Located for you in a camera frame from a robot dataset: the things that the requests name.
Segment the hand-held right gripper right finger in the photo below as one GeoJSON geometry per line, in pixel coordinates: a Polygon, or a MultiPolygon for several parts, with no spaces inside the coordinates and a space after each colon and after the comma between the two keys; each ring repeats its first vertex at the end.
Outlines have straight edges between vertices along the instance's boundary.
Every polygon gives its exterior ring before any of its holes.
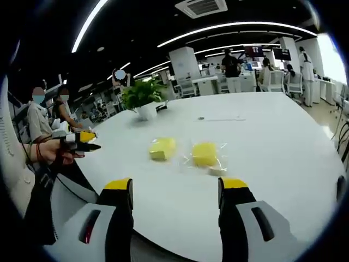
{"type": "Polygon", "coordinates": [[[265,201],[257,201],[242,180],[218,179],[223,261],[295,261],[302,244],[288,220],[265,201]]]}

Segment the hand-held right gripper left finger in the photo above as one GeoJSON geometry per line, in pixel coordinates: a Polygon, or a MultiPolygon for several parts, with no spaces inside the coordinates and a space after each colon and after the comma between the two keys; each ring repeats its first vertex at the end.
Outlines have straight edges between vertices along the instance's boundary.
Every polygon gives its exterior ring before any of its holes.
{"type": "Polygon", "coordinates": [[[56,182],[56,261],[130,261],[133,181],[114,180],[99,195],[56,182]]]}

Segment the person's left hand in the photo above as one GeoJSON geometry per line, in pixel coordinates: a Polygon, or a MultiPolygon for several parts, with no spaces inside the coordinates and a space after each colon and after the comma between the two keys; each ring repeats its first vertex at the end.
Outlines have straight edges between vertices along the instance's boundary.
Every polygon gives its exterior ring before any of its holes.
{"type": "Polygon", "coordinates": [[[54,162],[58,157],[61,159],[61,165],[72,164],[75,159],[84,158],[84,155],[71,153],[64,149],[60,140],[53,139],[37,144],[24,144],[28,154],[27,161],[36,162],[54,162]]]}

